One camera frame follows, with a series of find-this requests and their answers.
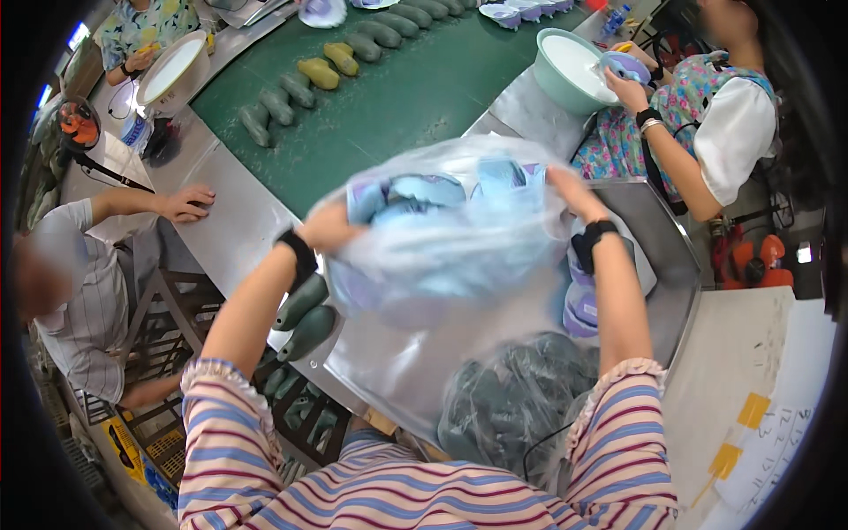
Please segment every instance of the man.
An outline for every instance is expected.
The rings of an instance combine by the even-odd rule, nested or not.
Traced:
[[[58,221],[87,232],[113,215],[142,212],[175,223],[192,222],[208,214],[194,204],[214,201],[215,194],[202,185],[185,187],[170,197],[116,187],[58,206],[39,225]],[[143,232],[128,241],[131,247],[116,248],[83,233],[78,247],[69,246],[78,253],[56,255],[56,248],[62,245],[45,244],[44,238],[38,239],[42,232],[36,226],[32,234],[16,241],[9,277],[21,320],[35,323],[53,362],[71,386],[126,408],[162,401],[177,390],[180,374],[125,387],[124,366],[117,356],[107,353],[124,345],[131,311],[142,295],[143,278],[158,264],[158,234]],[[149,244],[152,239],[157,244]],[[78,274],[74,263],[79,264]]]

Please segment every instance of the mint green bowl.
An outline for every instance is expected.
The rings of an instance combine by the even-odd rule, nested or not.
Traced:
[[[582,88],[572,84],[566,77],[554,68],[554,65],[548,59],[548,55],[542,48],[542,41],[548,36],[563,36],[575,42],[579,42],[583,47],[591,50],[598,59],[600,52],[598,48],[587,42],[579,36],[574,35],[570,31],[560,30],[557,28],[545,28],[536,35],[536,62],[533,63],[533,77],[542,88],[542,91],[554,100],[556,104],[571,114],[577,116],[589,116],[595,112],[609,107],[610,104],[599,100],[595,96],[589,95]]]

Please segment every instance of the green conveyor belt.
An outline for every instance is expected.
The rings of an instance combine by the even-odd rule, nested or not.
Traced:
[[[299,59],[323,57],[326,42],[340,42],[371,12],[349,8],[333,30],[289,20],[224,68],[194,99],[192,108],[212,132],[298,217],[355,172],[405,150],[460,136],[536,57],[536,34],[545,27],[572,30],[586,18],[579,8],[518,31],[498,27],[476,10],[434,20],[400,49],[383,49],[379,62],[360,63],[356,78],[339,88],[313,86],[316,106],[295,108],[295,124],[271,124],[271,148],[257,146],[237,117],[263,86]]]

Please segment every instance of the floral dress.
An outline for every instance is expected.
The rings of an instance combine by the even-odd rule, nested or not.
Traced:
[[[685,59],[674,69],[672,82],[657,89],[650,100],[650,106],[660,112],[668,131],[693,157],[695,133],[707,105],[734,77],[755,82],[776,103],[772,84],[764,74],[733,68],[726,64],[727,60],[728,53],[724,51]],[[636,118],[623,107],[601,110],[596,130],[577,151],[573,164],[585,179],[647,176]],[[677,188],[661,167],[660,176],[670,202],[681,201]]]
[[[144,11],[136,11],[130,0],[120,0],[94,40],[103,54],[103,69],[108,72],[150,44],[159,44],[153,55],[158,59],[168,46],[199,28],[193,0],[150,0]]]

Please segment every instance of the person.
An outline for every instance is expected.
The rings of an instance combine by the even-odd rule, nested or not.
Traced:
[[[547,178],[585,222],[607,219],[576,173],[549,167]],[[288,243],[277,243],[221,308],[182,380],[182,528],[671,527],[678,505],[662,431],[662,369],[651,357],[633,261],[615,232],[591,251],[601,376],[568,434],[574,468],[563,498],[505,470],[420,462],[358,418],[338,462],[283,486],[271,412],[248,381],[284,293],[302,274],[298,257],[308,248],[330,253],[363,230],[348,226],[344,204],[317,210],[294,231],[300,243],[281,237]]]
[[[106,81],[116,86],[135,79],[168,46],[198,29],[193,0],[119,0],[95,33]]]
[[[92,198],[62,204],[39,224],[61,216],[65,224],[87,232],[113,215],[142,212],[154,212],[171,222],[192,222],[209,213],[192,202],[214,201],[215,194],[203,185],[185,187],[170,197],[114,187]],[[130,409],[165,399],[180,383],[178,373],[125,385],[124,366],[107,353],[124,346],[131,312],[143,293],[143,280],[158,264],[159,245],[151,239],[158,237],[154,232],[139,231],[120,248],[83,233],[87,256],[81,266],[81,286],[76,290],[73,272],[61,267],[64,256],[50,259],[41,251],[36,241],[38,225],[32,234],[17,238],[9,258],[20,319],[35,324],[48,354],[70,385]]]
[[[583,178],[648,176],[672,211],[699,221],[734,202],[760,158],[771,154],[777,98],[766,77],[763,29],[739,0],[699,0],[701,17],[727,51],[694,55],[664,70],[632,42],[660,84],[650,101],[637,81],[605,72],[622,107],[600,111],[577,151]]]

